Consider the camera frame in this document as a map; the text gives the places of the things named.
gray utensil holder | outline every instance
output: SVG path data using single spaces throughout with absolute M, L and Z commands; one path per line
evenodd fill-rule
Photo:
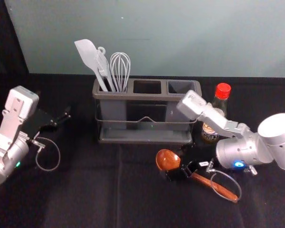
M 194 122 L 176 108 L 190 89 L 201 96 L 192 80 L 130 78 L 127 92 L 104 92 L 95 80 L 99 142 L 190 143 Z

wire whisk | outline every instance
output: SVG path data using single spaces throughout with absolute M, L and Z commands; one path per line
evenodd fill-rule
M 118 92 L 126 92 L 130 76 L 131 61 L 129 56 L 123 52 L 111 55 L 110 71 Z

light blue wall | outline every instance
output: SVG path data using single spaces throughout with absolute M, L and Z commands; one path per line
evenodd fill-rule
M 90 74 L 87 38 L 129 54 L 131 75 L 285 77 L 285 0 L 5 2 L 31 73 Z

black table surface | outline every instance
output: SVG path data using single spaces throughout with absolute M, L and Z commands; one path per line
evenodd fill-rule
M 252 131 L 266 117 L 285 112 L 285 79 L 195 79 L 208 101 L 218 82 L 230 83 L 228 118 Z M 8 91 L 17 85 L 41 91 L 38 106 L 53 115 L 73 107 L 72 119 L 46 135 L 60 147 L 59 168 L 38 169 L 32 148 L 0 185 L 0 228 L 285 227 L 285 171 L 275 162 L 257 166 L 255 177 L 233 174 L 243 190 L 234 204 L 194 181 L 165 181 L 155 155 L 173 145 L 98 144 L 93 81 L 93 76 L 0 75 L 0 123 Z

white silicone spatula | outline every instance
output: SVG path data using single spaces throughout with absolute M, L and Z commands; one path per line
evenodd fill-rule
M 94 71 L 101 89 L 103 91 L 107 92 L 108 90 L 105 86 L 105 83 L 104 83 L 102 77 L 100 76 L 100 74 L 98 72 L 97 62 L 95 59 L 97 57 L 97 49 L 94 46 L 94 44 L 88 39 L 78 40 L 78 41 L 75 41 L 74 43 L 75 43 L 75 46 L 76 46 L 76 48 L 80 54 L 80 57 L 81 57 L 83 63 L 88 68 L 90 68 L 91 70 Z

